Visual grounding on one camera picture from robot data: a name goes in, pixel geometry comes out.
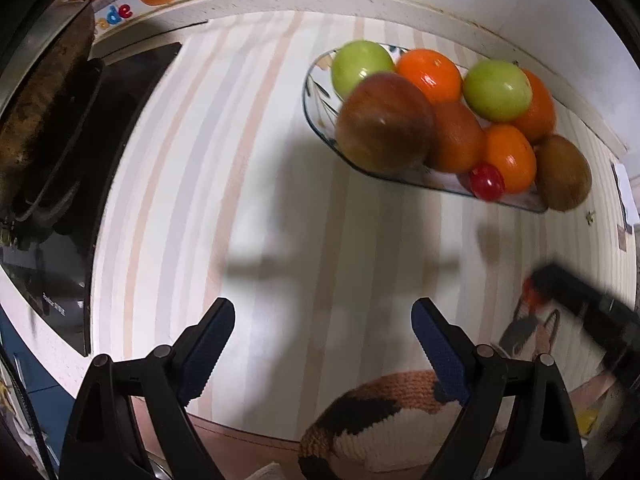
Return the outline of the steel wok lid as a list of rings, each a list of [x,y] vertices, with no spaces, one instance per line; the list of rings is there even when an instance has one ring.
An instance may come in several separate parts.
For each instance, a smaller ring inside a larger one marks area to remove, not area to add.
[[[94,13],[90,1],[64,2],[32,26],[1,73],[1,121],[41,115],[89,61]]]

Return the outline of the floral oval ceramic plate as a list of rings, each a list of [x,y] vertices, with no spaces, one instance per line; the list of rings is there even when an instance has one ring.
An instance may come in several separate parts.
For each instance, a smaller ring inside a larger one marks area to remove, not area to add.
[[[391,73],[396,73],[396,63],[398,58],[405,52],[413,49],[401,49],[390,44],[380,44],[393,59],[395,63],[395,70]],[[335,123],[337,121],[337,115],[340,109],[346,101],[342,100],[335,92],[331,79],[331,65],[334,55],[338,50],[334,49],[324,55],[319,56],[311,68],[307,72],[306,81],[303,90],[303,110],[306,116],[308,124],[311,126],[312,131],[318,136],[318,138],[326,144],[340,159],[347,162],[352,168],[367,174],[370,177],[379,178],[382,180],[393,181],[418,188],[430,188],[431,190],[444,191],[448,193],[454,193],[459,195],[474,196],[469,188],[469,172],[465,174],[445,174],[444,172],[436,171],[432,168],[428,168],[424,162],[420,166],[414,166],[407,170],[398,172],[398,174],[375,174],[362,170],[350,162],[338,149],[335,141]],[[461,93],[461,99],[457,102],[464,104],[475,116],[480,126],[485,129],[490,125],[497,124],[509,124],[511,122],[488,122],[488,120],[481,118],[475,114],[466,104]],[[497,203],[509,205],[511,207],[518,207],[521,209],[543,212],[546,210],[546,205],[537,195],[535,188],[535,181],[527,192],[520,194],[508,194],[504,192],[500,200]]]

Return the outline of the small brown card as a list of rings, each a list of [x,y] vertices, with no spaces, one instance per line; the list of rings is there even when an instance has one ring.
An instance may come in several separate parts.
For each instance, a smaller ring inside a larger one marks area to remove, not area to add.
[[[617,226],[617,243],[618,243],[618,248],[620,248],[622,252],[627,251],[626,237],[627,237],[626,230],[622,226]]]

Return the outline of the small orange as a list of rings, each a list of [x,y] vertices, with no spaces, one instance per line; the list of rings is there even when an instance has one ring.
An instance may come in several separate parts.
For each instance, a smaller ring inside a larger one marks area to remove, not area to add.
[[[535,181],[537,161],[526,136],[509,124],[490,125],[485,133],[484,161],[498,169],[506,192],[527,192]]]
[[[413,49],[398,58],[396,73],[412,82],[432,103],[461,99],[462,77],[445,55],[430,49]]]

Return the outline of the striped pink tablecloth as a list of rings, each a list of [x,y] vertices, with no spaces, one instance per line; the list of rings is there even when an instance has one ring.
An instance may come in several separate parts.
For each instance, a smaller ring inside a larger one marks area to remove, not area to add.
[[[579,208],[532,214],[352,170],[311,131],[306,71],[353,39],[439,50],[462,67],[480,46],[350,16],[281,11],[188,29],[134,127],[102,219],[91,286],[94,353],[142,358],[219,297],[236,321],[190,404],[220,470],[277,462],[340,394],[425,356],[410,327],[429,296],[478,342],[497,341],[530,270],[559,259],[626,302],[636,248],[617,243],[614,154],[559,106],[560,133],[588,158]],[[586,213],[596,212],[593,224]]]

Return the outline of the small green fruit stem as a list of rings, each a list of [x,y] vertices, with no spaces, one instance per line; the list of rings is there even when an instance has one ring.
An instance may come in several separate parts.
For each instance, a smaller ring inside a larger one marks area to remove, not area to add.
[[[596,218],[596,212],[594,210],[590,210],[586,213],[586,221],[590,226],[593,224],[594,218]]]

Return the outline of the large orange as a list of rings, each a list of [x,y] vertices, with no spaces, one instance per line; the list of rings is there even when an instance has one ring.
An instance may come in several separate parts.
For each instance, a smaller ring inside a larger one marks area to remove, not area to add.
[[[555,108],[552,95],[541,79],[526,68],[522,72],[532,88],[532,100],[526,112],[512,120],[511,125],[518,128],[530,144],[537,145],[554,133]]]

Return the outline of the cherry tomato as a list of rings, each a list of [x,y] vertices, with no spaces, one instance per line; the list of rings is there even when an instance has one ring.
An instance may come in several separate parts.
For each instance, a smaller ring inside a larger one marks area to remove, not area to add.
[[[469,188],[476,198],[485,202],[496,202],[506,192],[502,174],[488,162],[480,162],[469,172]]]
[[[531,278],[526,278],[522,285],[521,302],[529,312],[535,312],[548,304],[549,299],[536,289]]]

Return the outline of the green apple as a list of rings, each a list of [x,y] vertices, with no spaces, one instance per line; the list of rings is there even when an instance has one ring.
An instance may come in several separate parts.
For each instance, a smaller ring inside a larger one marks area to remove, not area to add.
[[[394,70],[393,59],[380,44],[355,40],[336,51],[331,65],[331,79],[335,92],[344,100],[367,76]]]
[[[533,99],[525,73],[500,60],[472,66],[464,76],[462,92],[470,109],[488,122],[512,122],[528,110]]]

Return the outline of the red-green apple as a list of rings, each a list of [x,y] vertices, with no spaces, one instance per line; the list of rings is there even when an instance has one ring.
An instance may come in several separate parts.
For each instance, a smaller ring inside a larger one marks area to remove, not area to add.
[[[375,174],[423,164],[435,131],[432,104],[414,84],[391,72],[364,78],[344,101],[335,123],[338,149]]]
[[[588,160],[575,144],[554,134],[537,146],[535,154],[537,192],[549,209],[567,212],[587,199],[592,173]]]

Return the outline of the black induction cooktop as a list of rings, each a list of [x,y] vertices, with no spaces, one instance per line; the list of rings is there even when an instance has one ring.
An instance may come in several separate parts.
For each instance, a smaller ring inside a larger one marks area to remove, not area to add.
[[[32,310],[88,356],[96,241],[124,148],[178,42],[82,63],[1,225],[1,267]]]

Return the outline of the dark red-brown fruit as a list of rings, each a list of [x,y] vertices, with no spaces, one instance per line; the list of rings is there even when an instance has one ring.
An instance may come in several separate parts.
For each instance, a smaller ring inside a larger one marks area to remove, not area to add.
[[[484,157],[486,133],[461,102],[434,106],[434,136],[424,164],[445,174],[465,174]]]

